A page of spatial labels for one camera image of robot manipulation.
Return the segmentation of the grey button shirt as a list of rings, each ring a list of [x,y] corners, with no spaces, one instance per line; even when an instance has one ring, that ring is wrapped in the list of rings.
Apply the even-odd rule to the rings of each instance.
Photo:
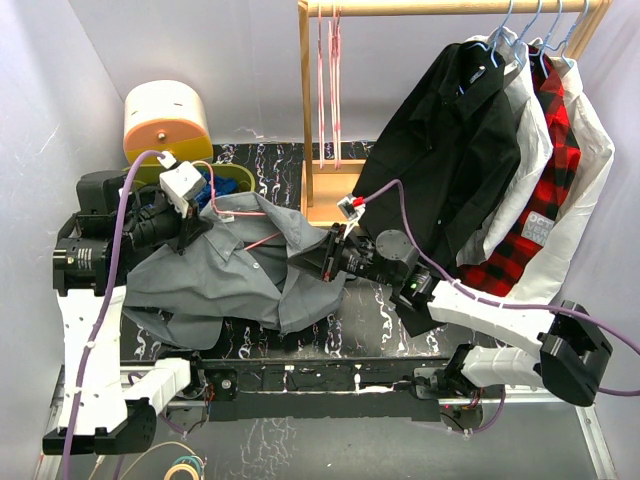
[[[128,274],[127,318],[165,344],[206,350],[217,343],[226,318],[289,334],[338,309],[345,274],[325,283],[287,264],[291,255],[323,240],[325,230],[255,192],[223,196],[216,206],[265,216],[223,220],[207,206],[202,215],[213,227],[183,255],[163,246]],[[244,251],[276,232],[282,235]]]

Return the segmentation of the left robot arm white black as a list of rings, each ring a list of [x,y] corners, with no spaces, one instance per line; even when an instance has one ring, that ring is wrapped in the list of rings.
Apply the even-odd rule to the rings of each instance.
[[[189,201],[174,209],[156,185],[120,199],[127,174],[85,174],[76,184],[80,209],[60,229],[53,288],[64,329],[64,393],[58,425],[42,440],[47,455],[142,453],[158,415],[179,393],[200,396],[203,370],[186,359],[159,360],[130,389],[121,380],[121,315],[127,274],[159,246],[181,253],[212,226]]]

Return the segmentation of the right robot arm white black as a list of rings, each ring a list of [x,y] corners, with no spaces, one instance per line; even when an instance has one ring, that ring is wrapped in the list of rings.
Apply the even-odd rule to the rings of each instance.
[[[528,386],[587,407],[613,352],[581,305],[565,301],[534,309],[467,296],[421,264],[402,231],[387,230],[371,240],[334,224],[288,263],[324,282],[347,273],[391,287],[390,300],[412,336],[456,324],[503,342],[501,348],[458,346],[443,369],[422,375],[432,390],[466,397],[493,385]]]

